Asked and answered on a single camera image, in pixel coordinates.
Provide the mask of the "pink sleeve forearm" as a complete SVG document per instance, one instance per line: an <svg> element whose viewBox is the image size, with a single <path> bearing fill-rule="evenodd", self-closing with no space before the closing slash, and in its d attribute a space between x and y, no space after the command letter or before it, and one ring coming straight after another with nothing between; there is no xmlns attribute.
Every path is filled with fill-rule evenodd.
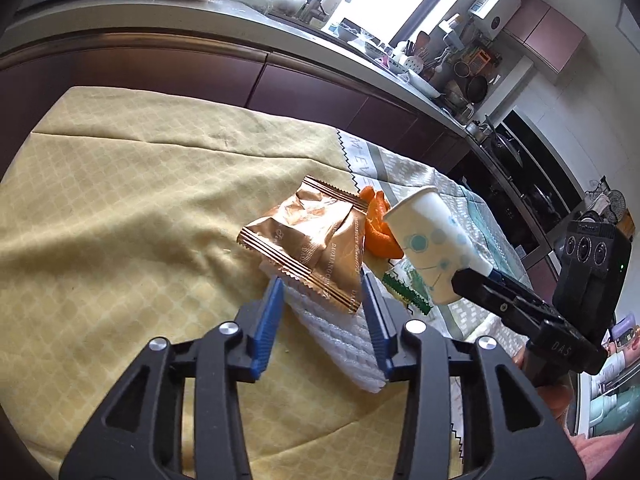
<svg viewBox="0 0 640 480"><path fill-rule="evenodd" d="M582 434L575 437L568 436L568 440L572 442L585 466L588 480L596 478L596 475L612 460L633 429L634 427L630 426L618 434L608 434L590 439Z"/></svg>

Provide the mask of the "person's right hand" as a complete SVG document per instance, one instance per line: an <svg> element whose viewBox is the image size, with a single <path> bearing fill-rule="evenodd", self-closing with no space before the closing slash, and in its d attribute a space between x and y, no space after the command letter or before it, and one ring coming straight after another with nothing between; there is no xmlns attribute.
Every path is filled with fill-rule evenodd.
<svg viewBox="0 0 640 480"><path fill-rule="evenodd" d="M555 420L565 429L568 409L574 400L574 388L568 375L565 374L552 385L538 387L537 393L546 402Z"/></svg>

